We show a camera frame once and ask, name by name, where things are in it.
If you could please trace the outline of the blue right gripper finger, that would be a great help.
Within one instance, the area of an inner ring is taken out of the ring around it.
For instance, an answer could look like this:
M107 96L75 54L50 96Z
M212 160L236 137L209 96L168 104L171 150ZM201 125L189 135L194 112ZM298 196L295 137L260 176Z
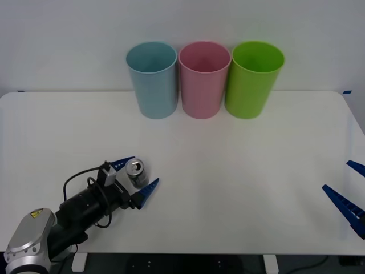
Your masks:
M349 222L350 227L364 240L364 210L336 192L327 184L323 185L322 189Z
M349 160L346 164L362 176L365 176L365 165L362 165L352 160Z

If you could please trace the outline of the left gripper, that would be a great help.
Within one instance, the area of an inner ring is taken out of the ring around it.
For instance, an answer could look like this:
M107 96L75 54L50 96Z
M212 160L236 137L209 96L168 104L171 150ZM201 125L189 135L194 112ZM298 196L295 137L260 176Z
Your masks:
M129 156L110 162L110 165L114 169L122 169L126 163L133 158L134 156ZM118 207L121 209L137 208L138 210L141 210L158 183L159 178L155 179L153 182L149 183L147 186L143 187L131 196L128 190L117 180L116 176L107 176L106 197L113 211Z

